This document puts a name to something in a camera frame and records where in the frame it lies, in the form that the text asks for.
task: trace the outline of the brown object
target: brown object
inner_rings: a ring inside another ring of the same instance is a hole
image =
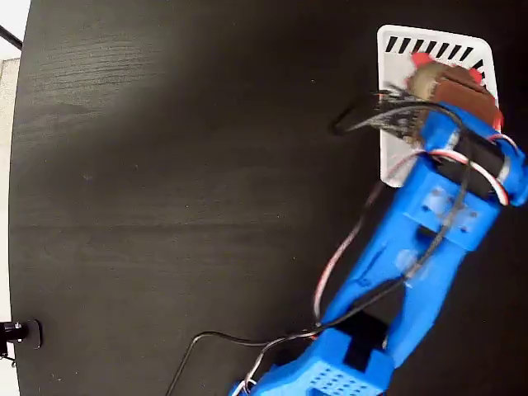
[[[434,60],[423,64],[408,79],[408,90],[423,100],[464,109],[491,126],[501,118],[493,95],[460,66],[451,67]]]

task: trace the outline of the dark wooden surface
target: dark wooden surface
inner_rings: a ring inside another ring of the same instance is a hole
[[[33,1],[9,247],[13,315],[46,343],[16,352],[22,396],[161,396],[195,332],[310,323],[378,166],[376,134],[326,128],[376,88],[383,24],[487,40],[528,148],[526,6],[393,3]],[[389,395],[523,393],[527,221],[507,210],[466,260]],[[223,396],[254,356],[204,343],[175,394]]]

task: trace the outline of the blue 3d-printed part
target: blue 3d-printed part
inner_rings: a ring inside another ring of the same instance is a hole
[[[487,138],[496,131],[455,107],[471,130]],[[456,126],[445,115],[432,112],[422,130],[426,150],[443,149],[456,138]],[[513,205],[528,196],[525,154],[508,142],[497,141],[509,158],[509,173],[502,181]],[[429,158],[419,158],[403,187],[345,280],[323,317],[323,322],[342,316],[351,304],[376,286],[401,276],[428,248],[431,238],[419,231],[437,233],[449,214],[460,186],[436,172]],[[375,396],[389,387],[395,368],[434,324],[459,264],[491,228],[501,209],[496,197],[483,200],[468,193],[463,209],[424,267],[405,286],[403,307],[391,324],[383,347],[370,351],[367,364],[347,362],[353,336],[338,328],[324,331],[303,355],[286,365],[273,367],[251,391],[252,396]]]

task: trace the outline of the black clamp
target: black clamp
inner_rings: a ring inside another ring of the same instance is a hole
[[[22,343],[39,349],[42,346],[42,327],[40,322],[32,319],[27,322],[0,322],[0,360],[11,361],[15,366],[15,359],[7,355],[7,343]]]

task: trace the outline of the wire bundle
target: wire bundle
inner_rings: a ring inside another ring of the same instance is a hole
[[[344,130],[344,132],[350,132],[352,130],[359,129],[362,126],[366,125],[373,125],[375,123],[380,122],[384,118],[388,116],[393,116],[402,112],[406,111],[423,111],[423,110],[430,110],[430,111],[439,111],[440,113],[449,116],[457,125],[457,128],[459,129],[460,133],[467,133],[468,130],[466,129],[463,121],[458,117],[456,113],[454,113],[451,109],[432,102],[427,101],[405,101],[400,107],[396,107],[394,109],[391,109],[389,111],[386,111],[384,113],[374,115],[373,117],[369,118],[368,120],[364,120],[361,123],[357,125],[353,125],[351,128],[348,128],[347,130]],[[492,137],[489,138],[491,141],[494,141],[496,139],[505,139],[508,141],[515,149],[518,150],[515,142],[511,140],[511,138],[508,138],[506,135],[503,134],[495,134]],[[341,317],[332,320],[327,323],[321,323],[321,298],[323,296],[326,284],[328,283],[328,279],[330,278],[330,275],[332,274],[332,271],[334,267],[336,266],[337,262],[339,261],[342,254],[346,251],[346,249],[350,246],[356,235],[359,233],[361,226],[364,222],[365,217],[365,211],[372,205],[372,203],[375,201],[376,197],[379,195],[379,193],[382,191],[384,187],[384,183],[381,181],[378,181],[376,186],[374,187],[373,191],[370,193],[367,201],[364,204],[363,211],[361,214],[361,217],[357,221],[355,227],[352,229],[352,231],[349,233],[349,235],[346,237],[346,239],[342,242],[342,244],[339,246],[339,248],[336,250],[336,252],[332,255],[330,261],[326,265],[323,274],[321,275],[321,278],[318,282],[318,285],[316,287],[314,297],[313,297],[313,315],[315,318],[315,324],[312,328],[308,330],[303,330],[300,332],[293,332],[291,334],[288,334],[284,337],[278,337],[273,340],[267,340],[267,341],[255,341],[245,338],[239,338],[239,337],[233,337],[228,334],[222,333],[222,332],[202,332],[200,334],[197,334],[193,337],[191,340],[191,343],[186,349],[186,352],[184,356],[181,359],[180,365],[177,368],[176,373],[174,374],[172,378],[172,382],[170,383],[167,392],[165,393],[165,396],[170,396],[172,394],[172,391],[174,390],[178,380],[182,376],[182,372],[185,369],[186,363],[189,360],[189,357],[191,355],[191,352],[196,345],[196,343],[206,337],[218,337],[221,339],[224,339],[226,341],[244,346],[244,347],[261,347],[261,351],[259,355],[257,356],[257,359],[255,360],[252,368],[248,373],[246,374],[244,381],[242,381],[238,387],[235,389],[233,394],[231,396],[237,396],[240,394],[240,392],[244,391],[246,394],[250,393],[249,385],[255,384],[255,381],[252,379],[252,377],[255,375],[255,373],[258,370],[258,367],[262,363],[262,359],[264,355],[272,348],[285,343],[289,342],[295,339],[300,338],[309,338],[317,336],[319,333],[323,332],[324,330],[328,328],[333,328],[337,326],[338,324],[345,322],[350,317],[354,316],[355,314],[359,313],[360,311],[364,310],[365,308],[369,307],[370,305],[374,304],[375,302],[379,301],[380,299],[384,298],[386,295],[392,293],[394,290],[396,290],[401,284],[403,284],[406,280],[413,277],[414,274],[420,268],[423,267],[427,259],[433,254],[433,252],[436,250],[438,245],[440,245],[442,239],[445,237],[445,235],[450,230],[450,227],[452,226],[453,222],[455,221],[455,216],[460,210],[462,203],[464,201],[464,197],[467,192],[468,184],[469,184],[469,177],[471,170],[474,169],[475,171],[482,174],[486,180],[489,181],[490,185],[493,187],[495,193],[497,194],[497,198],[501,202],[502,205],[508,205],[508,196],[507,192],[502,187],[501,183],[493,177],[488,171],[486,171],[483,167],[478,165],[477,163],[473,163],[471,161],[471,148],[468,147],[467,150],[468,157],[465,157],[463,154],[455,152],[453,150],[432,150],[431,152],[427,153],[423,150],[417,150],[410,155],[406,156],[405,158],[402,158],[390,171],[389,171],[389,178],[393,177],[396,171],[398,171],[402,165],[407,163],[410,159],[415,158],[417,155],[422,154],[429,154],[433,157],[440,157],[440,158],[446,158],[450,161],[456,161],[459,163],[463,163],[465,165],[464,175],[462,178],[462,182],[460,183],[460,189],[459,192],[455,198],[455,203],[453,204],[453,207],[450,211],[450,213],[445,217],[444,223],[439,231],[439,233],[433,238],[431,244],[427,248],[427,250],[424,252],[424,254],[417,259],[416,262],[414,262],[401,276],[393,279],[388,284],[384,284],[380,290],[378,290],[374,295],[369,297],[364,302],[357,303],[357,301],[351,306],[351,308],[344,313]]]

